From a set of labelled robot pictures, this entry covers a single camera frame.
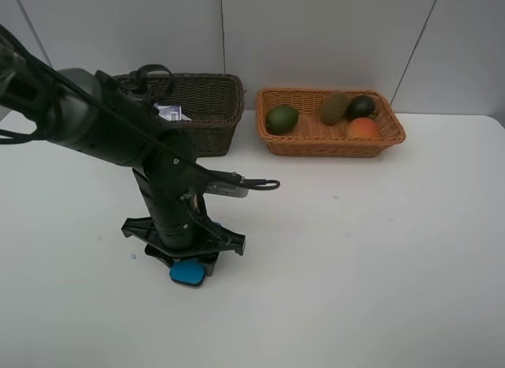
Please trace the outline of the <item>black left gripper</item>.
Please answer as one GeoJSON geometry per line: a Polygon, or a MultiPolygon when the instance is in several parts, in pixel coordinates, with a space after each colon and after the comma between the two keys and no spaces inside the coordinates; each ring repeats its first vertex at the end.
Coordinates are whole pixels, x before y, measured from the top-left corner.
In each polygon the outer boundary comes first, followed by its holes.
{"type": "MultiPolygon", "coordinates": [[[[144,253],[160,261],[168,269],[171,269],[175,262],[172,257],[188,249],[193,244],[197,232],[205,229],[194,222],[178,223],[161,229],[156,227],[157,224],[150,217],[128,218],[122,226],[122,233],[126,238],[135,237],[145,242],[144,253]]],[[[206,231],[211,235],[212,241],[208,242],[204,252],[212,254],[200,256],[197,261],[204,269],[205,276],[210,277],[214,272],[219,253],[233,251],[240,256],[243,255],[245,236],[217,224],[214,224],[210,231],[206,231]]]]}

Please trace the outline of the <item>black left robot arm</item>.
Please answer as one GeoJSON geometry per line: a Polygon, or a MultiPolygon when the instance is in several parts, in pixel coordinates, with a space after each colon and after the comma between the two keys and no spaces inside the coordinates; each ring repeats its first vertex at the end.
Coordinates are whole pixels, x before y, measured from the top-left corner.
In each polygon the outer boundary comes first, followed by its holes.
{"type": "Polygon", "coordinates": [[[204,195],[211,185],[240,184],[240,175],[198,165],[191,136],[159,116],[147,89],[137,98],[103,72],[54,70],[6,29],[1,31],[1,103],[36,126],[31,133],[1,132],[3,145],[47,141],[133,171],[148,209],[122,225],[125,237],[169,268],[213,273],[222,252],[243,254],[245,236],[213,222],[204,195]]]}

